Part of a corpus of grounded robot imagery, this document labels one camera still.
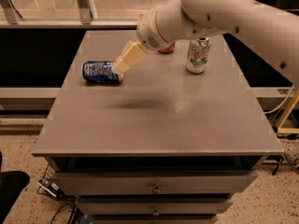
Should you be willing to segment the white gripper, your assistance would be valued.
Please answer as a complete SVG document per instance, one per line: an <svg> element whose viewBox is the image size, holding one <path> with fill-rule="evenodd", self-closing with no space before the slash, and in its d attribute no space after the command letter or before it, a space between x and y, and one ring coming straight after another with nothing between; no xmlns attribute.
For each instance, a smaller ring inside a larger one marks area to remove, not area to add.
<svg viewBox="0 0 299 224"><path fill-rule="evenodd" d="M138 11L139 18L136 27L136 36L140 42L129 41L112 66L115 74L124 74L137 63L141 62L148 54L148 49L159 51L169 47L173 42L166 42L160 35L156 24L157 11L155 7L148 11Z"/></svg>

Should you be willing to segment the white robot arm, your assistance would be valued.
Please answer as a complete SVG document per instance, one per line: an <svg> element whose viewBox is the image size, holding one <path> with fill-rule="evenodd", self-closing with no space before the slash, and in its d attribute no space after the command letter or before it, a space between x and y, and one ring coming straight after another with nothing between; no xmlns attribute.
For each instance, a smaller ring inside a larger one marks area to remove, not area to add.
<svg viewBox="0 0 299 224"><path fill-rule="evenodd" d="M171 0L141 14L112 71L123 74L150 50L181 39L233 35L292 84L299 84L299 17L255 0Z"/></svg>

